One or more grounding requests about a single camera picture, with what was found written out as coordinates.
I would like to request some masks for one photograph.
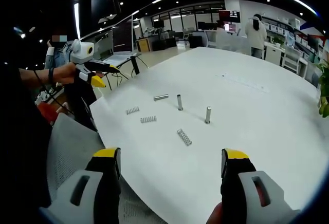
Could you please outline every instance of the red object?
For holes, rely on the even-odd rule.
[[[45,117],[45,119],[48,121],[49,124],[54,123],[55,120],[57,119],[58,114],[54,109],[54,107],[51,106],[50,104],[46,102],[41,102],[38,105],[38,109],[40,110],[42,116]]]

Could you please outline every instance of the black wristband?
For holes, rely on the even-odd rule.
[[[53,85],[53,67],[49,69],[48,82],[49,84]]]

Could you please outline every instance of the computer monitor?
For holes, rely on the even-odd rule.
[[[158,28],[163,28],[165,26],[163,21],[154,21],[154,28],[158,29]]]
[[[228,32],[235,33],[236,32],[236,25],[235,24],[227,24],[225,23],[224,29]]]
[[[219,11],[218,14],[220,16],[220,20],[223,22],[241,23],[240,12],[238,11],[222,10]]]

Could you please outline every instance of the black hair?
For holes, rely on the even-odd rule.
[[[225,25],[224,22],[221,21],[221,20],[217,20],[216,23],[217,23],[217,27],[218,27],[218,28],[223,28],[224,25]]]
[[[259,18],[259,21],[262,21],[262,16],[260,16],[259,14],[255,14],[254,17],[257,17],[257,18]],[[255,30],[259,30],[259,21],[253,20],[253,28]]]

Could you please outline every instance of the woman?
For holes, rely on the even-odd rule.
[[[262,58],[264,42],[267,37],[265,26],[261,21],[262,17],[259,14],[255,14],[245,28],[251,46],[251,56],[259,59]]]

